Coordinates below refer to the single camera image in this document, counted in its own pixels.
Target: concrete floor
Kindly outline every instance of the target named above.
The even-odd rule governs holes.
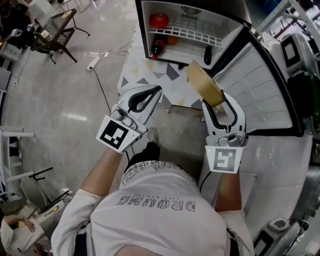
[[[95,70],[102,83],[110,106],[118,101],[117,82],[125,61],[116,51],[127,43],[138,24],[134,0],[101,0],[99,7],[92,3],[83,13],[77,13],[77,27],[91,36],[76,30],[67,44],[75,63],[65,53],[56,53],[56,65],[45,55],[29,51],[23,55],[26,65],[17,84],[12,77],[5,97],[1,118],[2,126],[23,127],[35,132],[35,138],[20,142],[23,153],[23,170],[36,172],[53,167],[45,174],[40,184],[49,198],[54,198],[62,189],[73,192],[94,167],[106,147],[96,140],[96,134],[108,114],[105,99],[88,64],[99,54],[111,51],[102,57]],[[23,61],[13,69],[19,76]],[[205,154],[206,125],[200,123],[202,112],[190,108],[174,107],[168,114],[159,104],[148,121],[156,126],[160,158],[172,161],[198,176]],[[146,145],[142,138],[134,146],[140,152]],[[113,183],[117,189],[128,161],[122,158]]]

